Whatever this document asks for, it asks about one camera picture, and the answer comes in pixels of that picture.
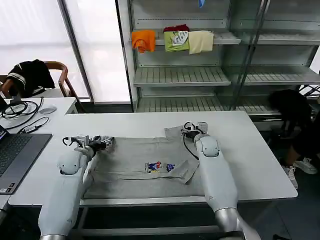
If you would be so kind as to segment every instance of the red cloth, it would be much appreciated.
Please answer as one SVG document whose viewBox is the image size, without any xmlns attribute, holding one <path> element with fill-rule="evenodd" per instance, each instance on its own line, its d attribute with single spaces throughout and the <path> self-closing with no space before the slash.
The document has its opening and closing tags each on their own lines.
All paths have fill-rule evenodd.
<svg viewBox="0 0 320 240">
<path fill-rule="evenodd" d="M 177 26 L 168 26 L 163 29 L 163 32 L 178 32 L 178 31 L 190 31 L 190 28 L 187 24 L 177 25 Z"/>
</svg>

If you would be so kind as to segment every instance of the laptop keyboard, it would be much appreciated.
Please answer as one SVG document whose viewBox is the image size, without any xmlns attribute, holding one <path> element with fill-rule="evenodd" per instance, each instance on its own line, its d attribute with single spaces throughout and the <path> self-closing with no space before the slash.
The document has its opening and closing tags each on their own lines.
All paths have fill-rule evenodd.
<svg viewBox="0 0 320 240">
<path fill-rule="evenodd" d="M 31 138 L 32 136 L 18 134 L 0 145 L 0 176 L 4 174 Z"/>
</svg>

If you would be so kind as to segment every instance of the computer mouse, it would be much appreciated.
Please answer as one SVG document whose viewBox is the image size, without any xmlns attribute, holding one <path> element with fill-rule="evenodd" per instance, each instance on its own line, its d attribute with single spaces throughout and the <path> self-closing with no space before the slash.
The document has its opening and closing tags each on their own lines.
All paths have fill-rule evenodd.
<svg viewBox="0 0 320 240">
<path fill-rule="evenodd" d="M 41 114 L 52 114 L 53 112 L 55 112 L 58 108 L 56 106 L 53 106 L 53 105 L 49 105 L 49 106 L 46 106 L 44 108 L 42 108 L 39 113 Z"/>
</svg>

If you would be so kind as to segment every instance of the white table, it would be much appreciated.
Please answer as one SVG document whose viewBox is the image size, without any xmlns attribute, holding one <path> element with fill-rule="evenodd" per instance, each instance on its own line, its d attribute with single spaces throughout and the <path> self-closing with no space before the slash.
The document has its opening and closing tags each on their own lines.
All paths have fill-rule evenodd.
<svg viewBox="0 0 320 240">
<path fill-rule="evenodd" d="M 220 141 L 239 192 L 239 201 L 295 198 L 298 193 L 249 116 L 243 111 L 68 114 L 19 188 L 10 197 L 13 206 L 41 206 L 57 178 L 59 156 L 70 147 L 65 136 L 163 137 L 164 128 L 187 121 L 207 122 L 208 133 Z M 204 197 L 148 199 L 90 199 L 83 206 L 123 206 L 204 202 Z"/>
<path fill-rule="evenodd" d="M 40 103 L 40 98 L 28 98 L 28 99 L 23 99 L 26 101 L 33 101 L 37 104 Z M 37 113 L 32 120 L 29 123 L 26 123 L 25 125 L 28 125 L 32 123 L 33 121 L 40 119 L 42 117 L 48 116 L 50 118 L 49 122 L 44 125 L 43 127 L 39 128 L 37 133 L 51 133 L 54 131 L 55 128 L 59 127 L 59 125 L 62 123 L 62 118 L 64 117 L 65 114 L 71 114 L 71 113 L 76 113 L 77 109 L 75 108 L 75 102 L 76 99 L 74 97 L 61 97 L 61 98 L 44 98 L 43 99 L 43 105 L 42 109 L 46 108 L 48 106 L 56 106 L 57 110 L 51 114 L 48 115 L 43 115 L 40 113 Z M 0 125 L 2 125 L 4 128 L 8 128 L 10 126 L 15 126 L 20 123 L 23 123 L 25 120 L 27 120 L 30 116 L 20 116 L 14 120 L 6 120 L 3 118 L 0 118 Z M 17 133 L 23 126 L 14 128 L 9 130 L 10 133 Z M 5 209 L 7 207 L 7 202 L 9 200 L 10 196 L 9 195 L 0 195 L 0 208 Z M 3 217 L 4 213 L 0 212 L 0 222 Z"/>
<path fill-rule="evenodd" d="M 25 101 L 32 101 L 35 102 L 36 104 L 40 104 L 41 99 L 40 98 L 26 98 L 26 99 L 22 99 Z M 9 104 L 10 103 L 10 99 L 5 99 L 5 101 Z M 55 106 L 57 107 L 57 110 L 51 114 L 41 114 L 41 113 L 37 113 L 29 122 L 27 122 L 26 124 L 11 129 L 9 130 L 10 133 L 17 133 L 23 126 L 29 125 L 30 123 L 36 121 L 37 119 L 40 119 L 42 117 L 49 117 L 50 120 L 49 122 L 44 125 L 43 127 L 39 128 L 39 130 L 37 131 L 37 133 L 50 133 L 50 131 L 52 131 L 53 127 L 55 124 L 60 124 L 61 121 L 60 119 L 65 115 L 65 114 L 71 114 L 71 113 L 77 113 L 77 109 L 75 107 L 75 103 L 76 103 L 76 99 L 74 97 L 52 97 L 52 98 L 44 98 L 43 99 L 43 104 L 41 109 L 50 107 L 50 106 Z M 30 104 L 30 107 L 28 107 L 26 112 L 31 112 L 32 110 L 35 109 L 34 104 Z M 30 115 L 27 116 L 19 116 L 15 119 L 12 120 L 8 120 L 8 119 L 3 119 L 0 118 L 0 125 L 2 127 L 9 128 L 9 127 L 13 127 L 16 126 L 20 123 L 23 123 L 24 121 L 26 121 L 28 118 L 30 118 Z"/>
</svg>

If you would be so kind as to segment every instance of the orange cloth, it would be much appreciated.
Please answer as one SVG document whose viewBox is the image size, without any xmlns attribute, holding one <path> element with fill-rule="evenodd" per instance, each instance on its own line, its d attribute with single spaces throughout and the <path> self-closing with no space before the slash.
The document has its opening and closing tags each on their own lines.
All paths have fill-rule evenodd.
<svg viewBox="0 0 320 240">
<path fill-rule="evenodd" d="M 132 48 L 138 48 L 140 53 L 154 52 L 156 48 L 156 32 L 152 30 L 134 31 L 132 33 Z"/>
</svg>

